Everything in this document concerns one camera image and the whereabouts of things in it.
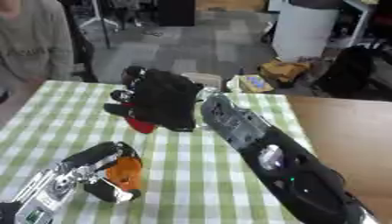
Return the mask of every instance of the gray sweatshirt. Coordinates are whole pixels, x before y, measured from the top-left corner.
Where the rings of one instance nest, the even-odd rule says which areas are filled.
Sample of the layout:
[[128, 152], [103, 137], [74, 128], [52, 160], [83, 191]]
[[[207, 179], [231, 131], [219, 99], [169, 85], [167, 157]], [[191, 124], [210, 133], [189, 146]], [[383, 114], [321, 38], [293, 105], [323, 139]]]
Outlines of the gray sweatshirt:
[[21, 4], [17, 17], [0, 17], [0, 86], [34, 76], [67, 80], [74, 62], [62, 5], [57, 0]]

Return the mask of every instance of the green checkered tablecloth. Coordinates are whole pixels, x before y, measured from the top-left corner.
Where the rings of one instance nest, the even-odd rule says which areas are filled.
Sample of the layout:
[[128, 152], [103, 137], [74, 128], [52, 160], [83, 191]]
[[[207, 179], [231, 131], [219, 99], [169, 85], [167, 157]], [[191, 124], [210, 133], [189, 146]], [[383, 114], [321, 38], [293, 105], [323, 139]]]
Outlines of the green checkered tablecloth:
[[[81, 189], [54, 223], [298, 223], [211, 130], [135, 132], [102, 109], [120, 86], [48, 81], [0, 132], [0, 199], [35, 172], [104, 141], [124, 141], [143, 157], [143, 197], [112, 205]], [[230, 94], [310, 149], [286, 98]], [[196, 118], [201, 124], [199, 112]]]

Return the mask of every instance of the red object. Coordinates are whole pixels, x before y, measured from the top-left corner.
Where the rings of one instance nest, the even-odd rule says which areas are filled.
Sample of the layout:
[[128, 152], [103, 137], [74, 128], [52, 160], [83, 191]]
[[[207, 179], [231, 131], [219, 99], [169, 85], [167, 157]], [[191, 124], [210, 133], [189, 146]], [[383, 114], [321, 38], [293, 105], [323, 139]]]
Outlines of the red object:
[[[122, 105], [133, 106], [132, 103], [123, 103]], [[154, 123], [150, 122], [141, 122], [132, 117], [125, 117], [125, 121], [132, 127], [134, 130], [137, 130], [143, 134], [150, 134], [156, 128]]]

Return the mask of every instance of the black backpack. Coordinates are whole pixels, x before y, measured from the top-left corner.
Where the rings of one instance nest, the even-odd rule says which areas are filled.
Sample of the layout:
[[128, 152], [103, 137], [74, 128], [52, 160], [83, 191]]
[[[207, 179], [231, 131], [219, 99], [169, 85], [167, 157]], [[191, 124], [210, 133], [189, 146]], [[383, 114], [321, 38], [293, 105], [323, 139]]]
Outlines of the black backpack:
[[370, 74], [375, 69], [371, 52], [363, 46], [343, 50], [312, 87], [319, 88], [332, 97], [352, 98], [369, 83]]

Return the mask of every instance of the robotic arm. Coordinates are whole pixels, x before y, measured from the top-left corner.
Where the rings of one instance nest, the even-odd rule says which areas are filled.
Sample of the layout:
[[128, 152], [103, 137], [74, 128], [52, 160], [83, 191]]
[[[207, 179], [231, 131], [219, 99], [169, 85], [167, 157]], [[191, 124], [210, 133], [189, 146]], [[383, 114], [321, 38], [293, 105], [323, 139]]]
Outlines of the robotic arm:
[[344, 181], [308, 150], [223, 94], [201, 107], [204, 122], [237, 150], [280, 202], [306, 224], [375, 224], [371, 212], [344, 190]]
[[103, 181], [113, 188], [115, 202], [137, 197], [125, 192], [97, 172], [116, 164], [119, 157], [135, 153], [126, 143], [100, 143], [74, 154], [51, 169], [37, 173], [11, 203], [0, 203], [1, 224], [47, 224], [76, 192], [78, 183], [93, 185]]

